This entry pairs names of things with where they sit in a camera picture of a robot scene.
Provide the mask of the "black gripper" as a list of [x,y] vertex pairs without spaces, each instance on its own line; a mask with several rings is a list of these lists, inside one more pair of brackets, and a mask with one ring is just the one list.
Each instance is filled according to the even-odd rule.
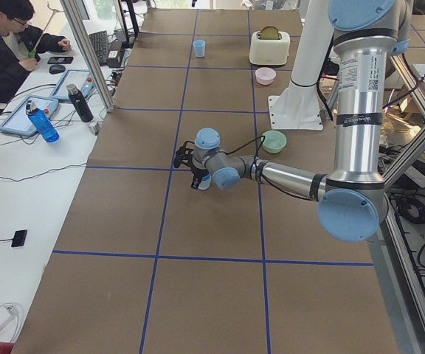
[[191,183],[191,187],[197,190],[202,182],[202,180],[209,174],[208,170],[202,169],[196,166],[192,167],[193,172],[193,180]]

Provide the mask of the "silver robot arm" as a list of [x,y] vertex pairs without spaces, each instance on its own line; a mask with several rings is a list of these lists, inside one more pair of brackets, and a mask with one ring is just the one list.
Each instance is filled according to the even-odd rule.
[[378,172],[387,57],[406,50],[411,1],[332,1],[328,17],[339,56],[338,114],[334,171],[328,175],[262,160],[229,156],[212,128],[201,129],[191,149],[176,152],[176,164],[193,173],[192,187],[205,176],[222,190],[242,178],[269,184],[316,201],[322,228],[346,242],[376,233],[387,209]]

